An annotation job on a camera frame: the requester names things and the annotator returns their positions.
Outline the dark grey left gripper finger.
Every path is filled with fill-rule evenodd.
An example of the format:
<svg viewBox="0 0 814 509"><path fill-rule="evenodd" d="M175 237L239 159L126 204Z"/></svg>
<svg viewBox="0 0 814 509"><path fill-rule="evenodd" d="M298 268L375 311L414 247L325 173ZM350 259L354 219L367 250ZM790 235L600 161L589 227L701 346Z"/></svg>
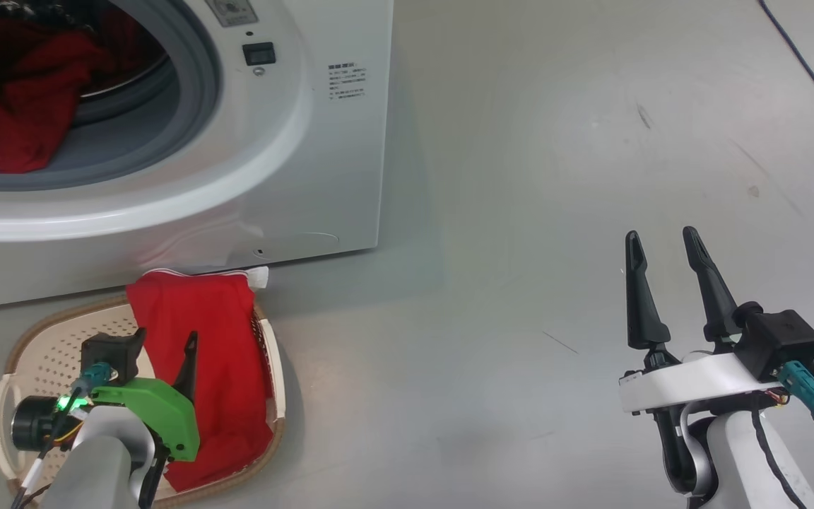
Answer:
<svg viewBox="0 0 814 509"><path fill-rule="evenodd" d="M172 384L172 388L175 391L183 397L186 397L193 404L195 403L198 348L199 333L197 331L191 331L183 348L184 360Z"/></svg>

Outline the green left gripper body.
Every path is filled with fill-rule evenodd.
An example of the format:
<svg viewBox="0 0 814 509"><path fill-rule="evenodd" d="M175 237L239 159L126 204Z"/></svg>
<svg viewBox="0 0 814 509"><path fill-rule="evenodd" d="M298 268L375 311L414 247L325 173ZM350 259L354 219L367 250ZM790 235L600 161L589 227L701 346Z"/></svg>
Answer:
<svg viewBox="0 0 814 509"><path fill-rule="evenodd" d="M102 386L93 391L96 404L129 409L169 449L178 462L193 462L200 447L193 402L159 379L133 379L122 386Z"/></svg>

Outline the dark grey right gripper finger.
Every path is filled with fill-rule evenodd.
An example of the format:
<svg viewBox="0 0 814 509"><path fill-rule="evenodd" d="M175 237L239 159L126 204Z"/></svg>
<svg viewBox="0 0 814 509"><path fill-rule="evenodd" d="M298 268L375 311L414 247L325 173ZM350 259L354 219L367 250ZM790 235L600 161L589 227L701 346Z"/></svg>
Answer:
<svg viewBox="0 0 814 509"><path fill-rule="evenodd" d="M697 275L705 315L704 337L713 344L733 344L742 329L733 312L737 304L696 228L683 228L689 267Z"/></svg>
<svg viewBox="0 0 814 509"><path fill-rule="evenodd" d="M627 345L633 350L662 350L670 332L659 318L647 283L647 258L637 231L625 236Z"/></svg>

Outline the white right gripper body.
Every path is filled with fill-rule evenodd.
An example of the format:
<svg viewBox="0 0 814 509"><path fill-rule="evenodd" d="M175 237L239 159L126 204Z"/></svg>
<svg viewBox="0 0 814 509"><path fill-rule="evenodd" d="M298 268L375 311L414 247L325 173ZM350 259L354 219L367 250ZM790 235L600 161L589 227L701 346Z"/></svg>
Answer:
<svg viewBox="0 0 814 509"><path fill-rule="evenodd" d="M729 352L623 377L619 380L620 405L625 413L633 413L778 386L776 380L756 380L737 355Z"/></svg>

